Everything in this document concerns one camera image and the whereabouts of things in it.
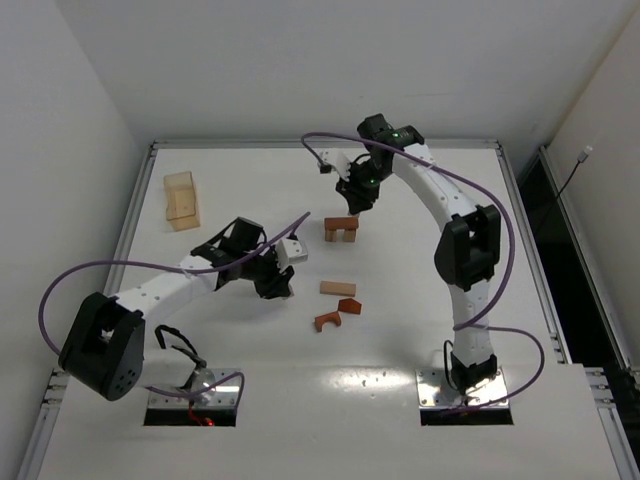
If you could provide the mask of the long red-brown wood block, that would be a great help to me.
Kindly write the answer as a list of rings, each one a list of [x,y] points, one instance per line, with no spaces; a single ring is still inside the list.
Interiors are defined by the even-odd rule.
[[[326,230],[357,230],[359,219],[357,217],[327,217],[324,219]]]

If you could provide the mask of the light tan wood block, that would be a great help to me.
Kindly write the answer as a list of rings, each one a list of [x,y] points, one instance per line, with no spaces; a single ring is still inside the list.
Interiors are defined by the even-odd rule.
[[[356,240],[357,230],[356,229],[345,229],[343,234],[343,241],[348,243],[353,243]]]

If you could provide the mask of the striped dark wood block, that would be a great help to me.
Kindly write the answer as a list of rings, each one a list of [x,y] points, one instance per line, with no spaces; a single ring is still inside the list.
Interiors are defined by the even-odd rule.
[[[337,241],[337,231],[334,229],[326,229],[325,230],[325,240],[327,242],[336,242]]]

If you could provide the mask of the long light wood block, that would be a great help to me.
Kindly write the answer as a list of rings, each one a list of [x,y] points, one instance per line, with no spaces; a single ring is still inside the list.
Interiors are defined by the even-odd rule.
[[[354,297],[357,286],[355,283],[334,282],[323,280],[320,282],[319,292],[323,295]]]

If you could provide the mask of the clear plastic block box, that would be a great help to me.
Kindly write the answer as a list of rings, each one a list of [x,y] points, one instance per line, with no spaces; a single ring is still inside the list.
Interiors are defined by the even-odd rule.
[[[191,171],[166,175],[163,187],[167,201],[166,220],[176,232],[199,228],[196,186]]]

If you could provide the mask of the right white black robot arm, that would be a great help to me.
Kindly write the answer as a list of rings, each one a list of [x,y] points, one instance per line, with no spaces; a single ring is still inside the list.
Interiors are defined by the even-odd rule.
[[[490,279],[500,257],[501,214],[493,205],[478,205],[434,166],[427,167],[431,156],[414,127],[396,129],[382,114],[376,114],[365,118],[357,132],[362,139],[423,155],[414,162],[378,146],[367,146],[368,160],[343,161],[338,167],[336,191],[347,201],[349,213],[357,216],[373,208],[381,183],[394,175],[432,214],[441,232],[434,263],[448,285],[456,328],[449,378],[451,387],[464,394],[497,372],[497,357],[484,324],[461,325],[487,306]]]

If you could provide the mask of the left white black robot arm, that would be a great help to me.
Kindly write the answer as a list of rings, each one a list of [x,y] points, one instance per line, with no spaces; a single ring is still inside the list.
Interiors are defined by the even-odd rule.
[[[308,252],[291,225],[268,239],[262,225],[238,217],[160,275],[112,296],[100,292],[81,303],[58,365],[108,401],[135,387],[173,398],[196,400],[218,387],[191,342],[161,340],[147,351],[148,334],[176,334],[167,320],[194,300],[236,280],[253,284],[265,300],[288,299],[295,264]]]

